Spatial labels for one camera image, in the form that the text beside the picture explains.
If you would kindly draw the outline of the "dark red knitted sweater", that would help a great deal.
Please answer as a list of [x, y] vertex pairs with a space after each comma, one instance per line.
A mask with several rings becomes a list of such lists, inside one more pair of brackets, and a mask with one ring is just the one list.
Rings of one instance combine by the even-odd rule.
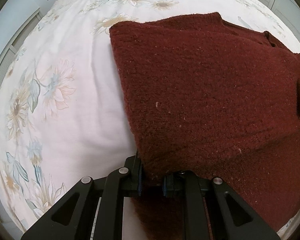
[[109, 31], [125, 111], [154, 184], [221, 177], [278, 231], [300, 210], [300, 54], [218, 13]]

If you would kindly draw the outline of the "floral white bed sheet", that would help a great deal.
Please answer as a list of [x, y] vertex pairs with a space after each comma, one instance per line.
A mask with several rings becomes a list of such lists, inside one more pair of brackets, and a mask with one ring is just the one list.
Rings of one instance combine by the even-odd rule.
[[109, 29], [217, 11], [300, 41], [258, 0], [56, 0], [0, 67], [0, 221], [20, 239], [83, 176], [100, 178], [134, 154]]

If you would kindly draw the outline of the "white slatted radiator cover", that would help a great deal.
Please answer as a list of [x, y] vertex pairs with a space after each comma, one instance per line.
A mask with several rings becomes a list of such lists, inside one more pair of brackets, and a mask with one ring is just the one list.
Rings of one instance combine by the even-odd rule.
[[9, 65], [12, 63], [25, 38], [30, 34], [35, 26], [42, 19], [42, 14], [37, 9], [9, 39], [3, 51], [0, 53], [0, 85], [7, 72]]

